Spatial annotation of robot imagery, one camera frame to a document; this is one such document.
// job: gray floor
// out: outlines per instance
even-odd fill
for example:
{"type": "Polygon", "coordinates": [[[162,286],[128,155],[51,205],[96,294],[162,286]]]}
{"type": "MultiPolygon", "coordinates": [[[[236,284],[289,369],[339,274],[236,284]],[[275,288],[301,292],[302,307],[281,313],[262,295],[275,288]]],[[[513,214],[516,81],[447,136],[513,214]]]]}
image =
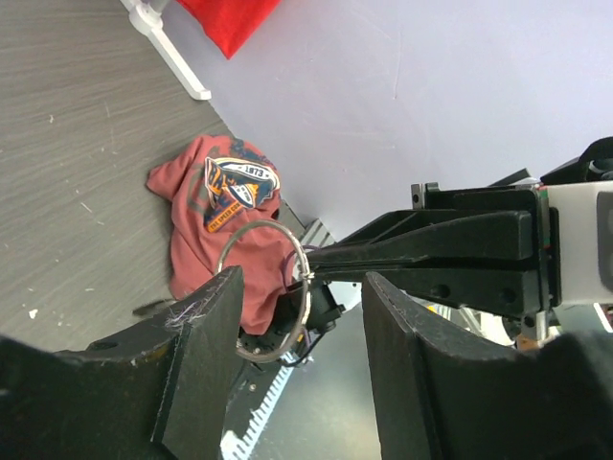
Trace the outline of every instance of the gray floor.
{"type": "Polygon", "coordinates": [[[337,324],[291,375],[253,460],[381,458],[361,307],[337,324]]]}
{"type": "Polygon", "coordinates": [[[147,171],[227,128],[119,0],[2,2],[0,30],[0,332],[80,349],[168,295],[147,171]]]}

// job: red fabric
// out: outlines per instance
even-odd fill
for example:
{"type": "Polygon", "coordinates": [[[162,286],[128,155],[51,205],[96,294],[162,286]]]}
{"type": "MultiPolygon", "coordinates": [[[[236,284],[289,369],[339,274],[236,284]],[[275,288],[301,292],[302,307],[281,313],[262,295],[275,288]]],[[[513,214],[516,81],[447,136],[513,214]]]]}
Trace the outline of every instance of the red fabric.
{"type": "Polygon", "coordinates": [[[280,2],[281,0],[179,0],[228,59],[280,2]]]}
{"type": "MultiPolygon", "coordinates": [[[[226,136],[196,138],[176,159],[153,169],[147,186],[172,202],[170,291],[177,299],[213,277],[223,245],[240,227],[272,219],[281,205],[272,163],[254,146],[226,136]]],[[[281,265],[292,248],[277,230],[260,227],[230,251],[225,266],[241,265],[244,272],[240,325],[249,334],[268,329],[285,292],[281,265]]]]}

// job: white wall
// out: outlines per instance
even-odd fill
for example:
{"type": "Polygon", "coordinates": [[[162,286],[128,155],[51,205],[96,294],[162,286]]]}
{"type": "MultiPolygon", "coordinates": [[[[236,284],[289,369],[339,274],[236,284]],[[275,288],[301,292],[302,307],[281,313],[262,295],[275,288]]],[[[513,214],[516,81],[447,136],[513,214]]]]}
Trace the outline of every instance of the white wall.
{"type": "Polygon", "coordinates": [[[544,173],[613,131],[609,0],[283,0],[230,61],[179,7],[167,31],[303,218],[341,238],[411,183],[544,173]]]}

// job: white chair leg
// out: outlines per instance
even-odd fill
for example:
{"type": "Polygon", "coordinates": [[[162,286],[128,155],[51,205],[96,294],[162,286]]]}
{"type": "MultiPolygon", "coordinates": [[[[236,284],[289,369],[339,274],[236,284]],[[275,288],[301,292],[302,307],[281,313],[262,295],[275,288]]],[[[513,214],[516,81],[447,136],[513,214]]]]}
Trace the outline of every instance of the white chair leg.
{"type": "Polygon", "coordinates": [[[200,82],[164,32],[161,13],[142,0],[122,0],[122,3],[129,11],[134,28],[149,39],[188,94],[197,101],[211,99],[211,91],[200,82]]]}

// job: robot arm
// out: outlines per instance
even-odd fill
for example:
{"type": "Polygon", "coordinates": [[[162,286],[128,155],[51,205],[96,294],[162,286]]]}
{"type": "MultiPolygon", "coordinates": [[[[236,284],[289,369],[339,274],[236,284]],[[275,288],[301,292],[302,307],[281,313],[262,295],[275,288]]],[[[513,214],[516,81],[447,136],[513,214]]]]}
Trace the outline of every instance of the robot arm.
{"type": "MultiPolygon", "coordinates": [[[[612,303],[613,187],[586,182],[607,174],[596,154],[603,145],[544,176],[542,186],[416,186],[414,209],[385,214],[308,254],[313,308],[304,325],[320,334],[342,312],[326,283],[363,281],[385,460],[613,456],[609,334],[567,334],[521,354],[405,295],[493,312],[536,338],[553,308],[612,303]],[[579,211],[589,220],[574,218],[579,211]]],[[[300,289],[282,299],[293,316],[239,342],[236,267],[170,312],[83,352],[43,353],[0,337],[2,458],[216,458],[235,402],[255,390],[243,377],[274,375],[281,366],[245,361],[237,347],[256,354],[283,344],[283,330],[305,311],[300,289]]]]}

